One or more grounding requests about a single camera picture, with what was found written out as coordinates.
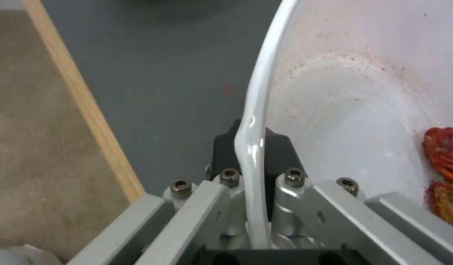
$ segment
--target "black plastic part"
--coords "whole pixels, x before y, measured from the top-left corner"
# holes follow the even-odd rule
[[[240,164],[235,154],[235,136],[240,126],[240,120],[235,120],[226,134],[215,137],[213,156],[210,170],[210,180],[220,174],[225,168],[235,168],[241,173]],[[302,163],[289,137],[276,134],[266,128],[264,156],[264,185],[266,193],[267,218],[271,221],[274,203],[275,179],[287,168],[302,169]]]
[[[191,265],[368,265],[356,250],[206,250]]]

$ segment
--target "beige carpet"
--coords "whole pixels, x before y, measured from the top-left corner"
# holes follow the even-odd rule
[[[26,12],[0,11],[0,242],[67,261],[127,205]]]

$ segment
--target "black base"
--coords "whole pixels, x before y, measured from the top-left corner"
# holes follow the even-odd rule
[[[235,154],[235,136],[240,120],[236,120],[226,134],[215,137],[210,170],[210,180],[220,174],[225,168],[235,168],[241,172],[240,164]],[[266,192],[267,218],[271,221],[272,205],[274,202],[275,179],[288,168],[302,169],[305,173],[299,156],[289,137],[276,134],[266,128],[265,155],[264,155],[264,184]]]

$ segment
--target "plywood edge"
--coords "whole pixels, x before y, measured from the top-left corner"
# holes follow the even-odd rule
[[[144,189],[102,115],[50,16],[46,12],[43,3],[41,0],[23,0],[23,4],[123,192],[127,196],[128,201],[133,203],[144,194]]]

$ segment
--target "hex screw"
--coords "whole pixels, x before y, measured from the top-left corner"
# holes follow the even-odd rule
[[[234,188],[240,183],[240,173],[235,168],[225,168],[220,173],[220,183],[228,188]]]
[[[349,192],[354,197],[358,196],[359,192],[359,185],[356,181],[351,178],[339,178],[336,180],[336,183],[344,188],[345,191]]]
[[[175,181],[171,184],[170,189],[175,198],[187,198],[192,194],[192,184],[188,180]]]
[[[288,168],[285,171],[285,183],[292,188],[298,188],[305,184],[305,175],[299,168]]]

